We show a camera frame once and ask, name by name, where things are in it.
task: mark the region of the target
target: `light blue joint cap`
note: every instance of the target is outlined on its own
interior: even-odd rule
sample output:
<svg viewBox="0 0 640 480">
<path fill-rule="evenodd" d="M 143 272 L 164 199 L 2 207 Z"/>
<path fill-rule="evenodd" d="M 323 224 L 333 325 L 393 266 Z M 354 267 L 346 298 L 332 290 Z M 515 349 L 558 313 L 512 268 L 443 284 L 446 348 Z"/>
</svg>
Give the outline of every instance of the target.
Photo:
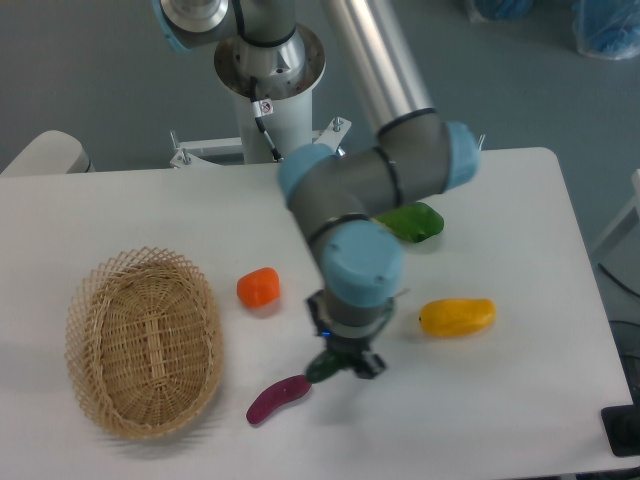
<svg viewBox="0 0 640 480">
<path fill-rule="evenodd" d="M 280 165 L 278 182 L 287 204 L 302 179 L 318 163 L 334 156 L 331 147 L 324 143 L 312 143 L 287 155 Z"/>
<path fill-rule="evenodd" d="M 327 287 L 354 307 L 382 305 L 396 291 L 402 274 L 402 248 L 382 226 L 354 220 L 338 228 L 322 252 Z"/>
<path fill-rule="evenodd" d="M 445 190 L 467 183 L 478 171 L 480 151 L 469 127 L 460 122 L 446 122 L 451 142 L 451 164 Z"/>
<path fill-rule="evenodd" d="M 180 40 L 176 38 L 173 34 L 173 30 L 167 23 L 167 19 L 162 12 L 162 5 L 160 5 L 160 0 L 151 0 L 151 5 L 153 6 L 153 12 L 156 14 L 156 20 L 160 24 L 160 28 L 162 29 L 162 33 L 164 34 L 164 38 L 169 42 L 169 46 L 178 53 L 189 52 L 190 50 L 180 43 Z"/>
</svg>

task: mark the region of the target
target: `green toy pepper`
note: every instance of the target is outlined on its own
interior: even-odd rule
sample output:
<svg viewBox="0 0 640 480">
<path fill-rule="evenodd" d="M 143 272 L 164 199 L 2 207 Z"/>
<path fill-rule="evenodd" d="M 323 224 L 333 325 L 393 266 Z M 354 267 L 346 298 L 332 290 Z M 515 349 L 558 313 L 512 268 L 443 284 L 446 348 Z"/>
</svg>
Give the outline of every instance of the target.
<svg viewBox="0 0 640 480">
<path fill-rule="evenodd" d="M 421 202 L 384 213 L 376 220 L 401 240 L 420 243 L 444 229 L 444 218 Z"/>
</svg>

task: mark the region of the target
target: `wicker basket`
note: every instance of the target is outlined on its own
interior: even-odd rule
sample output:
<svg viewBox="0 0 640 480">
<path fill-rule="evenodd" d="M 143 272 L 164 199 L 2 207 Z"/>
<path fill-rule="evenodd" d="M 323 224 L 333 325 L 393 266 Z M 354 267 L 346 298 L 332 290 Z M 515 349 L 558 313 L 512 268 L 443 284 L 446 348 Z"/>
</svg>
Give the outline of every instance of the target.
<svg viewBox="0 0 640 480">
<path fill-rule="evenodd" d="M 139 439 L 198 415 L 222 373 L 217 306 L 200 270 L 144 248 L 91 272 L 69 309 L 67 365 L 85 415 Z"/>
</svg>

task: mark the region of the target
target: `white table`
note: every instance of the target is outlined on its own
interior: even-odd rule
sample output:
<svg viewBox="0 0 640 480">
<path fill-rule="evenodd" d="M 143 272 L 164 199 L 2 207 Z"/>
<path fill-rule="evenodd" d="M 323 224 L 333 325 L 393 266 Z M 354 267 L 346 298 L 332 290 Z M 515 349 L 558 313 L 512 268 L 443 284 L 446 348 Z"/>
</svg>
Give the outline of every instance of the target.
<svg viewBox="0 0 640 480">
<path fill-rule="evenodd" d="M 473 183 L 429 203 L 445 231 L 407 247 L 374 381 L 341 373 L 258 429 L 247 407 L 321 350 L 304 299 L 320 286 L 271 165 L 0 180 L 0 476 L 3 479 L 489 479 L 629 468 L 600 409 L 629 404 L 555 156 L 486 152 Z M 206 273 L 220 303 L 225 377 L 211 408 L 152 444 L 85 419 L 63 359 L 69 300 L 99 262 L 160 246 Z M 262 266 L 282 308 L 245 311 L 237 279 Z M 496 324 L 430 339 L 420 307 L 490 297 Z"/>
</svg>

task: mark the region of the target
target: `green object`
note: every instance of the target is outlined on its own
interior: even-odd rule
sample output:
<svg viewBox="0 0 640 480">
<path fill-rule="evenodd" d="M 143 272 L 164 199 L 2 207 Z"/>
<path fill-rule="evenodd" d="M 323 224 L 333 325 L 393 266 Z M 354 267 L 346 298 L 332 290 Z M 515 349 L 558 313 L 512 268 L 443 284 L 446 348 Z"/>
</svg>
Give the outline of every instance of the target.
<svg viewBox="0 0 640 480">
<path fill-rule="evenodd" d="M 320 383 L 347 366 L 347 359 L 343 353 L 325 350 L 309 364 L 304 376 L 309 383 Z"/>
<path fill-rule="evenodd" d="M 376 220 L 399 239 L 411 243 L 420 243 L 444 229 L 444 218 L 421 202 L 384 213 Z"/>
</svg>

